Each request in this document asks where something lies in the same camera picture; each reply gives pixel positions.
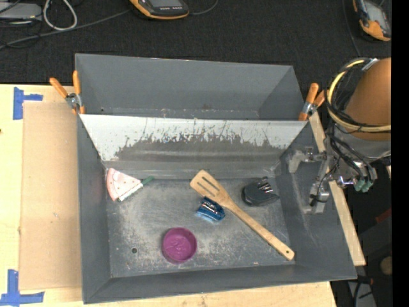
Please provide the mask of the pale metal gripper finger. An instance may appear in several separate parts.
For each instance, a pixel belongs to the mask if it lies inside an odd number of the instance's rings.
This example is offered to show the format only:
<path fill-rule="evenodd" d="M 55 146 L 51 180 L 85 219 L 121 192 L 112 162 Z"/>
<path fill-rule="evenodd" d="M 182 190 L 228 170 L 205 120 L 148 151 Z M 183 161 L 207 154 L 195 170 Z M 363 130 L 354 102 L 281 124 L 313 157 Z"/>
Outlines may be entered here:
<path fill-rule="evenodd" d="M 303 150 L 296 149 L 293 153 L 290 153 L 287 158 L 288 171 L 290 173 L 296 173 L 299 165 L 304 163 L 324 161 L 327 159 L 326 152 L 315 152 L 313 147 L 307 146 Z"/>
<path fill-rule="evenodd" d="M 309 196 L 302 204 L 305 214 L 322 214 L 330 197 L 328 189 L 312 187 Z"/>

